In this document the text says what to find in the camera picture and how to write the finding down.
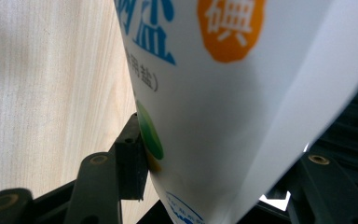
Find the light wood grain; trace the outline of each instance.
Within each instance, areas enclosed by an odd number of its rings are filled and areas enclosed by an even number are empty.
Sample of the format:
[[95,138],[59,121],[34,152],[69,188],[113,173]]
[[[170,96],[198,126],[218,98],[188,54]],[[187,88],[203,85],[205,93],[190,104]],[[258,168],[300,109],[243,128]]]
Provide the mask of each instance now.
[[[135,111],[112,0],[0,1],[0,190],[38,197],[110,148]],[[157,200],[123,203],[135,223]]]

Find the black mechanical part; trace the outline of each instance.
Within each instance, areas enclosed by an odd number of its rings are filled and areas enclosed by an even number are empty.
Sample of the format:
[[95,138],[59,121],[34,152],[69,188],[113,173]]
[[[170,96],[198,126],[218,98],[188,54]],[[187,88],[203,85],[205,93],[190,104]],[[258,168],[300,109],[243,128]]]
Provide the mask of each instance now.
[[64,224],[121,223],[116,155],[92,154],[84,159],[72,192]]
[[305,197],[298,199],[293,194],[289,204],[292,223],[358,223],[358,188],[333,158],[312,151],[295,169]]
[[20,224],[30,221],[26,210],[32,205],[32,194],[28,189],[6,189],[0,191],[0,224]]
[[147,179],[147,160],[137,114],[133,114],[109,151],[117,155],[121,200],[142,200]]
[[63,223],[74,190],[75,181],[61,186],[34,200],[34,223]]

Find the screw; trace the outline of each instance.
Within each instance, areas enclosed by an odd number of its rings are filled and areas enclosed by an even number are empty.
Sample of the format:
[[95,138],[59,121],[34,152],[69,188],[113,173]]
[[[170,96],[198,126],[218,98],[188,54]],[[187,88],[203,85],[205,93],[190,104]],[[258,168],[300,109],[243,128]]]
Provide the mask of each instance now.
[[330,160],[325,158],[325,157],[322,157],[322,156],[318,156],[318,155],[309,155],[308,156],[308,159],[310,159],[310,161],[313,161],[317,164],[320,164],[320,165],[328,165],[330,164]]
[[100,165],[106,161],[107,161],[106,156],[95,156],[95,157],[91,158],[91,160],[89,160],[89,162],[91,162],[91,164],[94,164],[94,165]]
[[6,194],[0,197],[0,211],[3,211],[19,200],[19,195],[15,193]]

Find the orange circle logo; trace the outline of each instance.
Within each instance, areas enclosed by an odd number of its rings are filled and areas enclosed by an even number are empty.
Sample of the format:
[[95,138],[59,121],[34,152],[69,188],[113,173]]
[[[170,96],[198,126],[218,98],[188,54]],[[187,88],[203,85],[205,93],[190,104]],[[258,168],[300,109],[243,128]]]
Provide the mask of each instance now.
[[257,42],[265,0],[199,0],[205,48],[218,62],[242,60]]

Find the plastic packaging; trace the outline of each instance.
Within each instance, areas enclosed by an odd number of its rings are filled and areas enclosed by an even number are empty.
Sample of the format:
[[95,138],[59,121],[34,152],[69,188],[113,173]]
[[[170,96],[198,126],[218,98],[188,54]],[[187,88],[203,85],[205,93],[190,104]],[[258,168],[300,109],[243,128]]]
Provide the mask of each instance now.
[[115,3],[175,223],[238,221],[358,89],[358,2]]

